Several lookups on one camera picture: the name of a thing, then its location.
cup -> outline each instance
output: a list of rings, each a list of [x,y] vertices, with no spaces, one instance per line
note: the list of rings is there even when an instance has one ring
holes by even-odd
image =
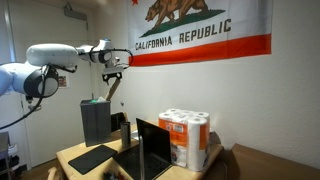
[[[120,134],[121,134],[121,142],[122,148],[128,148],[131,146],[131,128],[130,122],[121,122],[120,123]]]

brown cardboard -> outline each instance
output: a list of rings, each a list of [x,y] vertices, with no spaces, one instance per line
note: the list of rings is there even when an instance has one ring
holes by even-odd
[[[235,144],[226,158],[217,159],[203,179],[319,180],[320,170]]]

white robotic arm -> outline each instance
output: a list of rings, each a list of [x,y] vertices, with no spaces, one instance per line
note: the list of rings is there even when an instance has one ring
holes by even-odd
[[[121,78],[124,68],[117,66],[118,62],[114,58],[113,51],[126,51],[132,56],[128,50],[114,49],[108,39],[100,40],[97,47],[90,45],[73,47],[64,44],[33,45],[26,52],[25,63],[0,66],[0,96],[8,90],[13,90],[30,97],[50,97],[59,86],[56,69],[73,73],[79,60],[104,64],[102,77],[107,83],[109,78]]]

laptop screen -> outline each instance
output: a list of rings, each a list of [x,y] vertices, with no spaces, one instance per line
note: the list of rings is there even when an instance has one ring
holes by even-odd
[[[170,134],[156,125],[136,118],[138,135],[143,138],[145,153],[154,153],[171,163]]]

black box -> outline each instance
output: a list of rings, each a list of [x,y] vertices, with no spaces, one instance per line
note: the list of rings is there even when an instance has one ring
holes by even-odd
[[[81,114],[86,146],[109,142],[111,137],[110,101],[81,101]]]

